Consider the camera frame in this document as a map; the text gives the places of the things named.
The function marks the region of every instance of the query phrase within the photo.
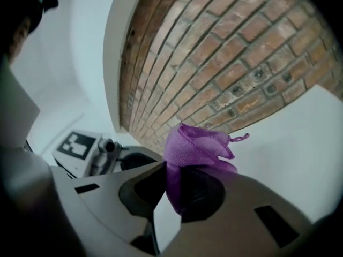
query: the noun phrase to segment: robotic device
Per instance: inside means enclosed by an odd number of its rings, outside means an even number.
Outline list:
[[[122,147],[101,133],[81,130],[70,132],[53,151],[53,157],[70,178],[108,174],[162,160],[147,148]]]
[[[73,256],[284,256],[311,229],[299,210],[261,183],[188,167],[182,223],[163,246],[154,210],[166,189],[164,162],[77,179],[22,149],[1,149],[0,164],[18,216],[58,236]]]

